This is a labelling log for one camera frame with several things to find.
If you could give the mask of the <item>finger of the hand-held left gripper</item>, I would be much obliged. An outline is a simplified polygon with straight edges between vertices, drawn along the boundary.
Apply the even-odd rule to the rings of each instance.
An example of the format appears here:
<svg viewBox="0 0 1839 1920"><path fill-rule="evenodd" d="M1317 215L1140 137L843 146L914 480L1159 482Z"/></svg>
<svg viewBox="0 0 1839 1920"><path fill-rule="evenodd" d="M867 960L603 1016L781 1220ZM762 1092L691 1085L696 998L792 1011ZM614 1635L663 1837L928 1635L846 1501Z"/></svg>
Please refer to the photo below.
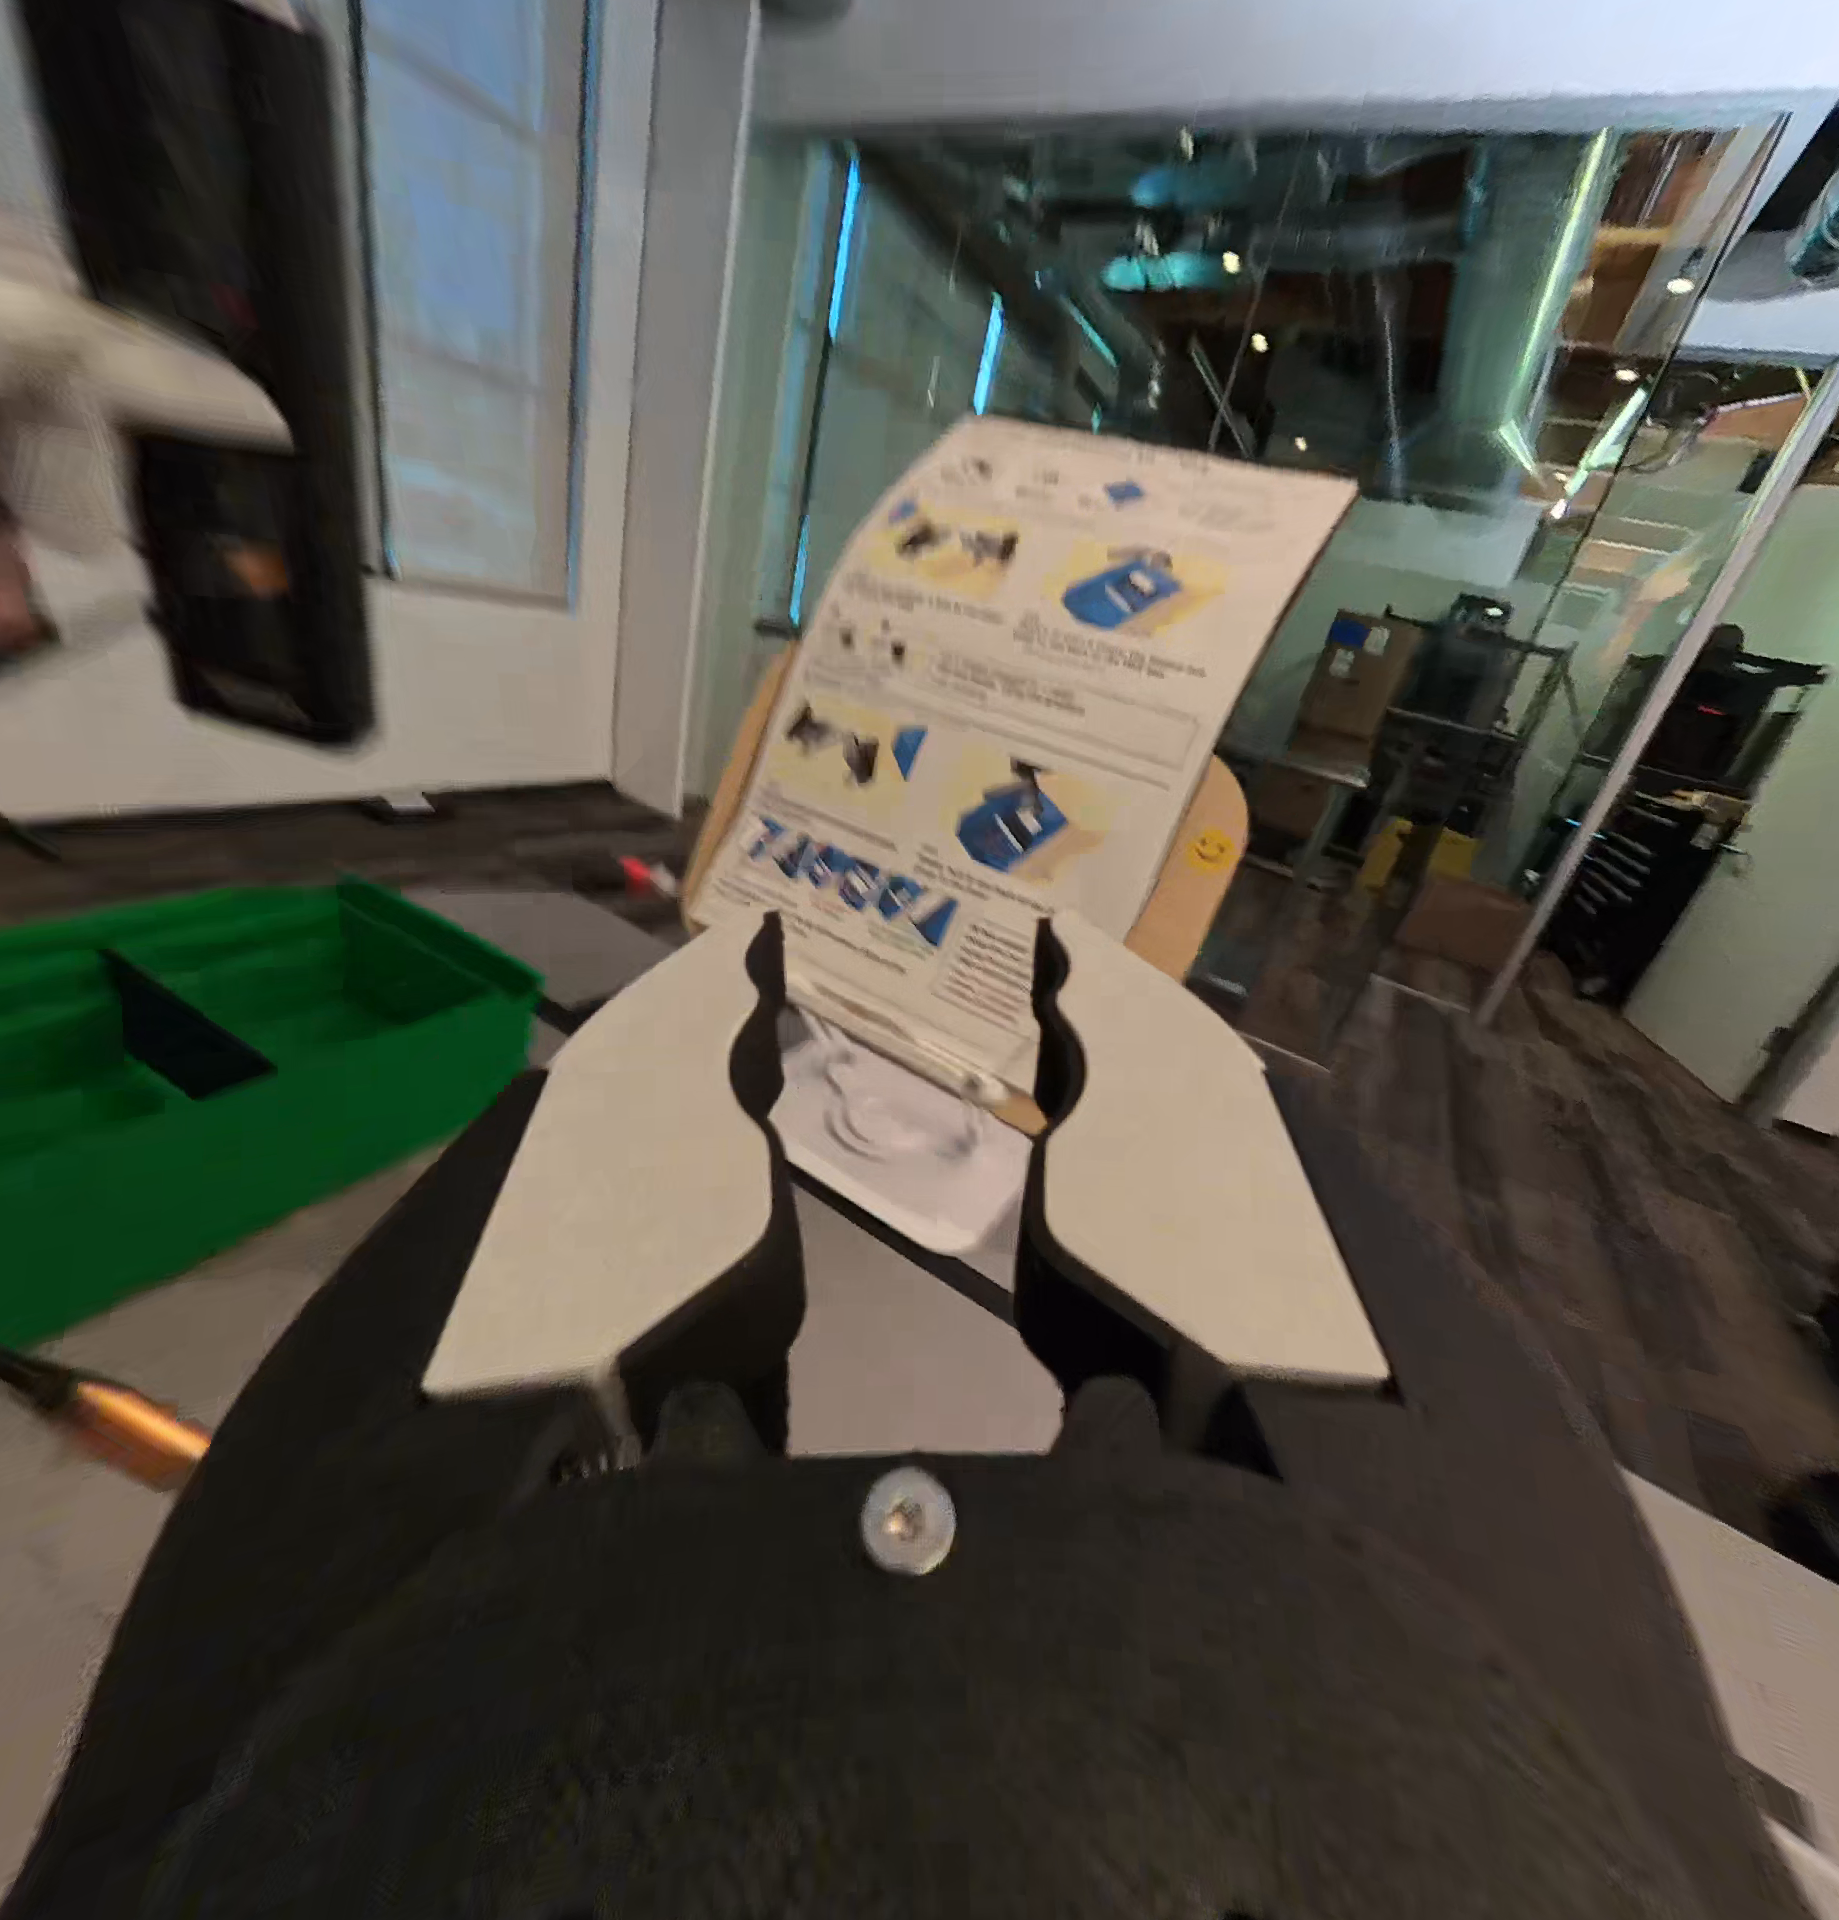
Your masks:
<svg viewBox="0 0 1839 1920"><path fill-rule="evenodd" d="M122 431L289 451L279 406L219 352L91 300L63 243L0 207L0 397L60 390Z"/></svg>
<svg viewBox="0 0 1839 1920"><path fill-rule="evenodd" d="M0 406L0 497L63 646L102 646L144 622L126 452L96 412Z"/></svg>

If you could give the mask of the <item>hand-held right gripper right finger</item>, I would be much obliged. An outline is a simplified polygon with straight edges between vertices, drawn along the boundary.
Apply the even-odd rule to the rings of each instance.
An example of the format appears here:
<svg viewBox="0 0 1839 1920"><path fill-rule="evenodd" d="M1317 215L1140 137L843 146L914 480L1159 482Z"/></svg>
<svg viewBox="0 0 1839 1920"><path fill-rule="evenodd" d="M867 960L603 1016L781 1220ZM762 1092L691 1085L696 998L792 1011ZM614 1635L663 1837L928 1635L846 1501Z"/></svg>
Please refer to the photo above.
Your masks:
<svg viewBox="0 0 1839 1920"><path fill-rule="evenodd" d="M1080 916L1032 956L1043 1121L1022 1189L1014 1326L1068 1401L1147 1395L1188 1448L1261 1448L1251 1384L1396 1381L1255 1049Z"/></svg>

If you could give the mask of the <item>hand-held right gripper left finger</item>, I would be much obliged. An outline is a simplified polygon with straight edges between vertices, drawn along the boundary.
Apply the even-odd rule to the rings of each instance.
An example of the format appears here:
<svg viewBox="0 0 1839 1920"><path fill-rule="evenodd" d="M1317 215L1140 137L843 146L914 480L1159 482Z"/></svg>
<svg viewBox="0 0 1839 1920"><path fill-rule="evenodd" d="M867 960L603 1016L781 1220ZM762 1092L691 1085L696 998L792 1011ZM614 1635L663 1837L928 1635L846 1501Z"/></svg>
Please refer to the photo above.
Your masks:
<svg viewBox="0 0 1839 1920"><path fill-rule="evenodd" d="M422 1394L570 1387L650 1443L667 1397L734 1394L788 1429L809 1293L782 1094L785 930L740 912L637 977L553 1057Z"/></svg>

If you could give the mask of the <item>black usb hub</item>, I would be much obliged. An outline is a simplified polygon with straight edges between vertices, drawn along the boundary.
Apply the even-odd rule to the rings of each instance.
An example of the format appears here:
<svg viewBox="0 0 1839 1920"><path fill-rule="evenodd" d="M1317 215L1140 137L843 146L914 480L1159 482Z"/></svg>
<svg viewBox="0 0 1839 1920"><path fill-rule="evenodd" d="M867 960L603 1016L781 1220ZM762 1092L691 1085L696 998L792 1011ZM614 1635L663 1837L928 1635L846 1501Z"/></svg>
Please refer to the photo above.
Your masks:
<svg viewBox="0 0 1839 1920"><path fill-rule="evenodd" d="M86 291L227 375L121 428L175 698L353 749L376 692L325 43L255 5L18 13Z"/></svg>

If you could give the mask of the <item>black usb cable orange plug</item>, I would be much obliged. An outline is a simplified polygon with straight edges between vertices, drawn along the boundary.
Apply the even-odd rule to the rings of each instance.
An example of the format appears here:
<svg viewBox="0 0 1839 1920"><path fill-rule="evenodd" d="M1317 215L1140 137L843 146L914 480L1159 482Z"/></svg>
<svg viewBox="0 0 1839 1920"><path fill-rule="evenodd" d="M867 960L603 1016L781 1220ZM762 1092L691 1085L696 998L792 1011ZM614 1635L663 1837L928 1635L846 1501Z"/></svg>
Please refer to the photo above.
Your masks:
<svg viewBox="0 0 1839 1920"><path fill-rule="evenodd" d="M211 1454L206 1427L138 1389L0 1347L0 1387L47 1427L134 1483L175 1491Z"/></svg>

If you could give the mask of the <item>green plastic bin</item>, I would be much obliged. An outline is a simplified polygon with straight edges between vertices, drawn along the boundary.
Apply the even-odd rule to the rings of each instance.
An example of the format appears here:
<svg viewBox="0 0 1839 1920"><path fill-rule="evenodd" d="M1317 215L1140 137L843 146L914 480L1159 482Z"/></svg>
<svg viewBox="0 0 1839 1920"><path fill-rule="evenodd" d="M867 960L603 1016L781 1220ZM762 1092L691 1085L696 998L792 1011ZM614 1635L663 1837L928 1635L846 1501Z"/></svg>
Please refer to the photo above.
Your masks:
<svg viewBox="0 0 1839 1920"><path fill-rule="evenodd" d="M131 1061L113 948L264 1053L186 1100ZM0 928L0 1343L37 1347L469 1125L525 1068L541 977L363 878Z"/></svg>

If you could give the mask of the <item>large window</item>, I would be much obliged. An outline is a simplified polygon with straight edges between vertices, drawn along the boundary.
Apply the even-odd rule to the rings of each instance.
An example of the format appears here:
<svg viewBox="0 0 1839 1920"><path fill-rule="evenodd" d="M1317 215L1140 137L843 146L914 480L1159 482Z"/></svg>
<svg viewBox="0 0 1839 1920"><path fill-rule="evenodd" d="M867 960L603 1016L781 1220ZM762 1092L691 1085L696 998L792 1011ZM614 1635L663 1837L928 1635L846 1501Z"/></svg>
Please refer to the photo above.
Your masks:
<svg viewBox="0 0 1839 1920"><path fill-rule="evenodd" d="M353 7L381 546L403 585L570 601L595 13Z"/></svg>

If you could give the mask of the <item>black divider plate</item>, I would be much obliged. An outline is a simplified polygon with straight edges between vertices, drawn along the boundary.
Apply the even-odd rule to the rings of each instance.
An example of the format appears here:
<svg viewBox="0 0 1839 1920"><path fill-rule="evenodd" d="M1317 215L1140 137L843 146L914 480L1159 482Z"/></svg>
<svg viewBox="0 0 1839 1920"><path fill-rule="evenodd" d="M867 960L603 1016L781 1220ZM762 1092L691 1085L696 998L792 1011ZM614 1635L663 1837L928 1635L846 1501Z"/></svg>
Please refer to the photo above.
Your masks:
<svg viewBox="0 0 1839 1920"><path fill-rule="evenodd" d="M279 1071L258 1047L113 948L99 948L96 960L116 998L126 1057L183 1098L213 1100Z"/></svg>

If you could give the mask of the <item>metal storage rack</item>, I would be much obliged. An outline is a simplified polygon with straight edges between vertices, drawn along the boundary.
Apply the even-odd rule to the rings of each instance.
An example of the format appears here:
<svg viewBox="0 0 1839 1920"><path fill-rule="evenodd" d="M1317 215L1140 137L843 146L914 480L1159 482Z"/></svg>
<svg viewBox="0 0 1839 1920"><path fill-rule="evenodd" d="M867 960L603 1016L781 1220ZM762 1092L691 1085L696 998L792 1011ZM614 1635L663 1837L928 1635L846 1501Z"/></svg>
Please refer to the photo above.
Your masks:
<svg viewBox="0 0 1839 1920"><path fill-rule="evenodd" d="M1452 832L1482 842L1496 827L1556 708L1580 718L1571 648L1514 635L1504 599L1463 592L1420 624L1430 637L1373 742L1293 725L1270 764L1289 780L1298 883L1325 886L1346 853L1365 867L1390 826L1425 838L1420 852L1396 848L1386 877L1422 878Z"/></svg>

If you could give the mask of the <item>cardboard box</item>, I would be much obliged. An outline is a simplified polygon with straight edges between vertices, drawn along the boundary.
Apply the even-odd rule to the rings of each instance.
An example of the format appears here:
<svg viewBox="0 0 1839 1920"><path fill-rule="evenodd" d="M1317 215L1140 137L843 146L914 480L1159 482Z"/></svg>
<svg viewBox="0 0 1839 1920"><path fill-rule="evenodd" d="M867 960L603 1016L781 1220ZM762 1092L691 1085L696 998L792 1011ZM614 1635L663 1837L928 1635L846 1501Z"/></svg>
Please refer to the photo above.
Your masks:
<svg viewBox="0 0 1839 1920"><path fill-rule="evenodd" d="M1373 742L1410 687L1430 629L1384 612L1338 612L1301 692L1295 727Z"/></svg>

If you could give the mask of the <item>printed instruction sheet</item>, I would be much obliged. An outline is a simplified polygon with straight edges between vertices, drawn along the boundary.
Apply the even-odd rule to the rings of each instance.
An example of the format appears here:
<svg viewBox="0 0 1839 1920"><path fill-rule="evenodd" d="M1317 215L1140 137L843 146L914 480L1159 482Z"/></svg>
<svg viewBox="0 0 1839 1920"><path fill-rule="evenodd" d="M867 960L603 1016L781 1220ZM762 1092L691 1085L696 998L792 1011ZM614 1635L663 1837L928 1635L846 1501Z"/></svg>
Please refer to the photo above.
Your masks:
<svg viewBox="0 0 1839 1920"><path fill-rule="evenodd" d="M1032 950L1128 937L1360 484L964 418L861 517L740 734L689 920L781 918L792 1003L1024 1096Z"/></svg>

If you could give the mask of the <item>black tool cabinet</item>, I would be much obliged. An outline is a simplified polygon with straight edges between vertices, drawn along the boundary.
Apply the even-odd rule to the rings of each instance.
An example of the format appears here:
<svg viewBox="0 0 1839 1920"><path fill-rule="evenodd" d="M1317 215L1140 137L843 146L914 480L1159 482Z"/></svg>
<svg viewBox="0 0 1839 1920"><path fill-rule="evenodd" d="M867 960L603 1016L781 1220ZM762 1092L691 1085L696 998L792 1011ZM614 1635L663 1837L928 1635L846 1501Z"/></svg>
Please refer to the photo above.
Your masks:
<svg viewBox="0 0 1839 1920"><path fill-rule="evenodd" d="M1578 998L1621 1010L1699 887L1734 852L1758 788L1828 664L1756 654L1717 626L1590 833L1542 934Z"/></svg>

